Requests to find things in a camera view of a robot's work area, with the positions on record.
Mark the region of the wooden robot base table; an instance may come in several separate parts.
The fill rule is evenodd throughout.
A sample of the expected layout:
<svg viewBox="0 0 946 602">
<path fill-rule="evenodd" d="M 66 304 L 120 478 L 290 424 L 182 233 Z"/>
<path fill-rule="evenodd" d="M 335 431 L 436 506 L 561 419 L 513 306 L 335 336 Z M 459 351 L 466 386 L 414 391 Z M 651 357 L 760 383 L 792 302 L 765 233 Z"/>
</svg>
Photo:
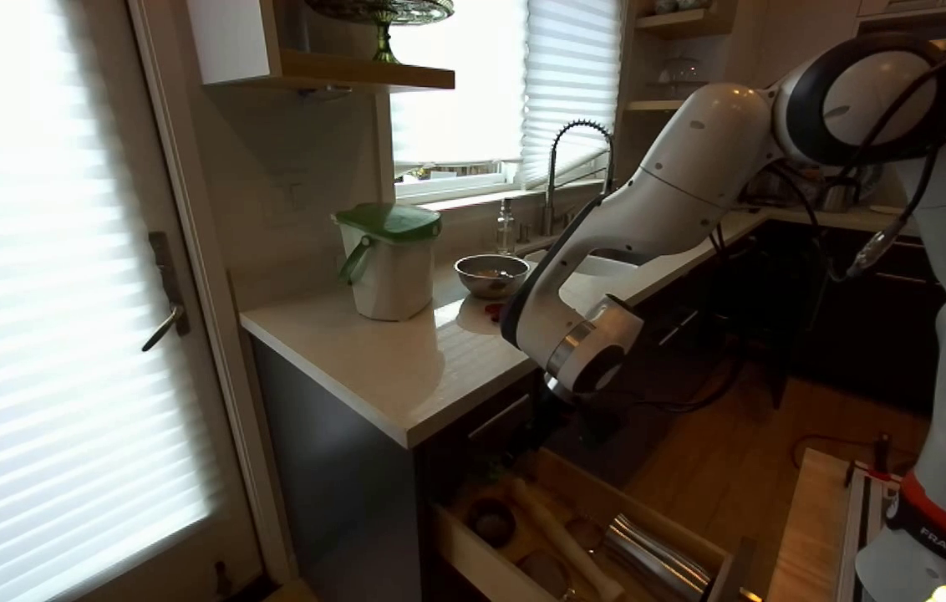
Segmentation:
<svg viewBox="0 0 946 602">
<path fill-rule="evenodd" d="M 844 528 L 844 458 L 804 452 L 774 550 L 769 602 L 836 602 Z"/>
</svg>

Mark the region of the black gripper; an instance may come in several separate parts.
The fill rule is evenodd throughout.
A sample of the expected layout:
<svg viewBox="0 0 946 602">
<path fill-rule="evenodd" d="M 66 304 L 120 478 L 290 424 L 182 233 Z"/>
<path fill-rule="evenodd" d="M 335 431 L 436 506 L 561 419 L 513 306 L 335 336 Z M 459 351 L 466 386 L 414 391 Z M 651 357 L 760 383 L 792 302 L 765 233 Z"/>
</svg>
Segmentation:
<svg viewBox="0 0 946 602">
<path fill-rule="evenodd" d="M 601 394 L 622 370 L 629 351 L 610 336 L 582 336 L 561 344 L 561 363 L 549 370 L 545 383 L 555 398 L 577 403 Z"/>
</svg>

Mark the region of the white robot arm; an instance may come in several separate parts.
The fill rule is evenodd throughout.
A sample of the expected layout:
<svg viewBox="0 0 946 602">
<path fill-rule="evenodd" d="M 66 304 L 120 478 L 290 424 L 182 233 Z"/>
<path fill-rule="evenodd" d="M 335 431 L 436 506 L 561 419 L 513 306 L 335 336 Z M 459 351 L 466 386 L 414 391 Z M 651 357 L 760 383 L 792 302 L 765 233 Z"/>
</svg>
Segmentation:
<svg viewBox="0 0 946 602">
<path fill-rule="evenodd" d="M 685 97 L 633 172 L 583 206 L 530 269 L 501 333 L 567 394 L 601 386 L 639 336 L 639 318 L 618 304 L 577 314 L 561 302 L 567 275 L 591 249 L 651 259 L 699 244 L 743 188 L 783 160 L 836 178 L 893 169 L 908 205 L 870 233 L 847 268 L 870 269 L 902 232 L 914 232 L 946 292 L 946 49 L 877 32 L 804 61 L 769 90 L 705 82 Z M 946 557 L 946 304 L 932 431 L 902 478 L 890 534 Z"/>
</svg>

